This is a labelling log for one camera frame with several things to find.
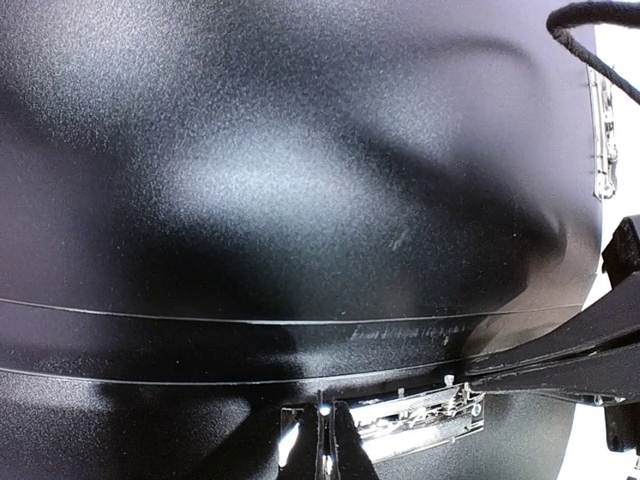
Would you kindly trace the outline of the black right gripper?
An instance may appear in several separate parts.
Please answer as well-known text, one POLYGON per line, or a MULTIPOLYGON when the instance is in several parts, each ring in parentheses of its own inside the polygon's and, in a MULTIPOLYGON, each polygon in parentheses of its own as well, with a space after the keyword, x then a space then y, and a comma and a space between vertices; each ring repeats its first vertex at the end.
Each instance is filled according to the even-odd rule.
POLYGON ((464 380, 494 394, 631 403, 604 409, 606 441, 612 452, 639 454, 638 215, 622 219, 602 257, 610 292, 540 338, 469 360, 464 380))

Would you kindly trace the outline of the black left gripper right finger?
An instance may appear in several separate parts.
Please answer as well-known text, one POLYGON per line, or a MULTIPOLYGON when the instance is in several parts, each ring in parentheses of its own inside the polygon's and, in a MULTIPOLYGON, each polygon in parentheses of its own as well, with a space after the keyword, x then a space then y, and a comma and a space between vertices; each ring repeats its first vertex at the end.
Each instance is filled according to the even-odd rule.
POLYGON ((364 451, 346 402, 336 401, 332 404, 329 439, 337 479, 379 480, 371 459, 364 451))

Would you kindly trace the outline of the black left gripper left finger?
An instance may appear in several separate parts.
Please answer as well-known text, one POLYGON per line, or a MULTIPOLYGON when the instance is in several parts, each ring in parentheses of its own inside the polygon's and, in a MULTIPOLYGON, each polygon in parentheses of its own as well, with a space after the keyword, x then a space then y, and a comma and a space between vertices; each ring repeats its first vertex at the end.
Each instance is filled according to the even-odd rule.
POLYGON ((317 391, 314 402, 304 407, 300 420, 295 453, 295 479, 329 479, 330 470, 326 452, 328 435, 323 392, 317 391))

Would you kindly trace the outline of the black clip file folder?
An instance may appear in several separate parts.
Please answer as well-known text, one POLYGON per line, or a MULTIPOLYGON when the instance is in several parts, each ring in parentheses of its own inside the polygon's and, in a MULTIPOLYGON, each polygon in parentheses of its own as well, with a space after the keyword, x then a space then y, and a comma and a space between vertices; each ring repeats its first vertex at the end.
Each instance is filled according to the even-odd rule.
POLYGON ((5 1, 1 475, 273 479, 280 412, 578 313, 554 1, 5 1))

